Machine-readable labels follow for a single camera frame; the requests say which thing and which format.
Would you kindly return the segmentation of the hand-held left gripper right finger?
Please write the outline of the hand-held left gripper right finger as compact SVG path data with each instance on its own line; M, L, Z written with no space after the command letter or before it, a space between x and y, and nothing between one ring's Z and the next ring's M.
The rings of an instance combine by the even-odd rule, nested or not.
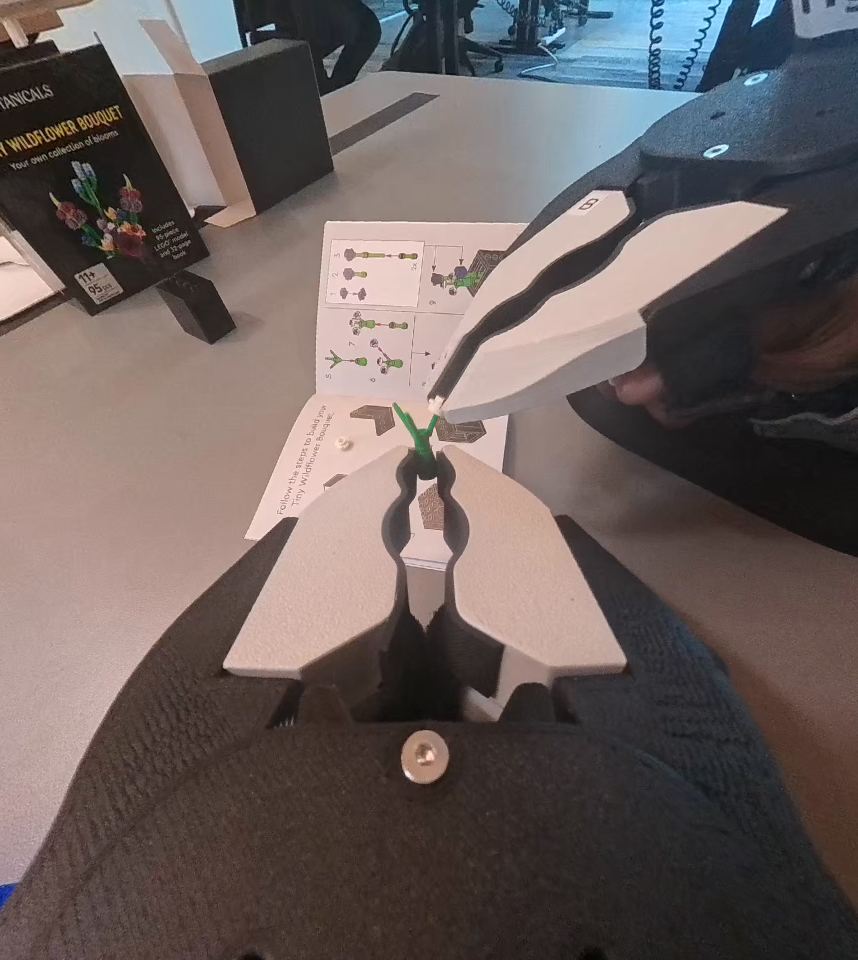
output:
M446 717L494 722L519 688L624 673L627 654L543 501L456 445L437 468L451 558L429 642Z

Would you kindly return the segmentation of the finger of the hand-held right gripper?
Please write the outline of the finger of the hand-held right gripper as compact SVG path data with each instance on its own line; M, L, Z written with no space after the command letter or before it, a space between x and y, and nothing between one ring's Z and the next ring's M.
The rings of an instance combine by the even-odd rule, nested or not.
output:
M712 203L635 227L588 278L486 340L450 396L451 424L539 406L638 367L643 311L786 213L762 203Z
M487 340L529 319L551 296L587 279L637 225L621 189L560 195L490 271L437 361L429 397L450 397Z

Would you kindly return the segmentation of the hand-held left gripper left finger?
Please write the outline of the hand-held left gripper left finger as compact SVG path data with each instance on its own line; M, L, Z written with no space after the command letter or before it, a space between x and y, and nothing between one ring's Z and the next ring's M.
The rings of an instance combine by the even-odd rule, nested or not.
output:
M408 608L416 454L397 445L300 513L222 662L243 678L333 687L352 714L380 714L383 668Z

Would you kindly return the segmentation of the green lego stem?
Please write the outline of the green lego stem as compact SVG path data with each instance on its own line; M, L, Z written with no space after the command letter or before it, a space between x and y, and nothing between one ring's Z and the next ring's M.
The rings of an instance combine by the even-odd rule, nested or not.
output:
M413 416L404 411L398 402L393 402L391 408L410 436L417 477L426 482L438 479L437 457L431 441L440 419L439 415L431 411L432 415L427 425L420 427Z

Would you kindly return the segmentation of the lego instruction booklet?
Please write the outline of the lego instruction booklet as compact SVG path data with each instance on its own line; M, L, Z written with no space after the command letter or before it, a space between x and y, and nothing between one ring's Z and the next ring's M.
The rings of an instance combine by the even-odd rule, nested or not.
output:
M521 222L329 221L315 319L315 392L294 420L245 533L255 542L284 518L419 427L451 335ZM354 443L336 448L339 436Z

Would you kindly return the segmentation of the black lego base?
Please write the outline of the black lego base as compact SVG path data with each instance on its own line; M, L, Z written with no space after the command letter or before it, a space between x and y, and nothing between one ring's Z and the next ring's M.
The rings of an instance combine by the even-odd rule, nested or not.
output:
M236 330L236 323L212 281L181 270L155 285L162 302L184 332L214 345Z

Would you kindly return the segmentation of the black flower lego box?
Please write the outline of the black flower lego box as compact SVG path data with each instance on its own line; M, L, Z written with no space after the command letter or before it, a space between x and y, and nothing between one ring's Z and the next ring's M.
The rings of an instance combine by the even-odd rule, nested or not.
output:
M0 45L0 216L91 316L209 256L100 43Z

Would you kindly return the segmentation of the black office chair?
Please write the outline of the black office chair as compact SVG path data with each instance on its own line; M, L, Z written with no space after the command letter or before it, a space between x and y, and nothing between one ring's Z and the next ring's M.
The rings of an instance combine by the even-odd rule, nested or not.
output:
M503 54L471 39L478 1L403 1L405 20L390 45L382 71L476 76L471 54L491 61L495 74L504 71Z
M362 1L235 1L243 46L305 42L321 95L356 81L381 42L378 16Z

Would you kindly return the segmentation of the plain black box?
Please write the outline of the plain black box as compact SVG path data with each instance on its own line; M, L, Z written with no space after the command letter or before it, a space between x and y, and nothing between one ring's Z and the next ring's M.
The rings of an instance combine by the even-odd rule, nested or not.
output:
M256 214L333 173L307 43L270 39L208 59L201 67Z

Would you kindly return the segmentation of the white cardboard insert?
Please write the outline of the white cardboard insert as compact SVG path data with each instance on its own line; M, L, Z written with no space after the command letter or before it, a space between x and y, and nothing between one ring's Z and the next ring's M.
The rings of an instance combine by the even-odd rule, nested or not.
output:
M227 229L255 217L228 127L203 66L163 19L138 24L167 66L161 73L127 73L123 83L183 203L217 208L205 222Z

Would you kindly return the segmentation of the wooden board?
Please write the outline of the wooden board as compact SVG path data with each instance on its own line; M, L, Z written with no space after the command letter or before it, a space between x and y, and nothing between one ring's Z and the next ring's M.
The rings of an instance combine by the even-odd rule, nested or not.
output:
M25 48L30 36L62 28L65 13L78 10L108 14L111 18L166 18L178 34L182 23L174 2L0 1L0 44Z

